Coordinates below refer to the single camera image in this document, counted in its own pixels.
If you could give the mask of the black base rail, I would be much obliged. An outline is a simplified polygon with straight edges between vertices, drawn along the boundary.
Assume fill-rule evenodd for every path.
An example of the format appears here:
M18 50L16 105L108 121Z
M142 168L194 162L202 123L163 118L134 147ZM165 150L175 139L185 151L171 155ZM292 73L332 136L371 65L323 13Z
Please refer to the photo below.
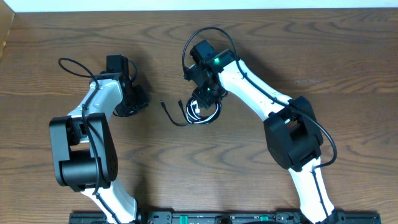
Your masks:
M309 223L300 212L278 211L274 213L177 213L149 212L138 214L134 223L146 224L223 224L223 223ZM325 223L341 224L381 224L377 213L333 212Z

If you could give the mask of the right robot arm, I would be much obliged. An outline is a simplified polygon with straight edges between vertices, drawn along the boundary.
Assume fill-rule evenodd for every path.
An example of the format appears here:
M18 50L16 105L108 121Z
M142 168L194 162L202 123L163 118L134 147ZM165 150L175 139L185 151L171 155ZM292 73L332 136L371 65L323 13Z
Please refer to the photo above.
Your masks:
M310 102L300 96L284 95L252 73L231 50L217 52L203 40L193 46L195 62L185 78L197 88L190 111L220 106L232 93L247 104L263 122L268 151L283 169L289 171L300 200L300 210L311 223L329 223L335 209L328 198L322 173L322 129Z

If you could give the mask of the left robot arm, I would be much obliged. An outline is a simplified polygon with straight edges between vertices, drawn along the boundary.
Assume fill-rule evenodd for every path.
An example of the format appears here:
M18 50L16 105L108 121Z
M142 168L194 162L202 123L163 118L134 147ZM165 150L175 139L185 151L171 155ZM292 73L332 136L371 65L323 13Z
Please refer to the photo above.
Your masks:
M125 56L107 56L104 71L88 72L89 90L81 103L49 123L56 181L89 197L101 210L73 212L70 223L147 222L117 177L118 157L108 124L112 116L129 117L149 104L142 87L134 84L136 77L129 74L130 65Z

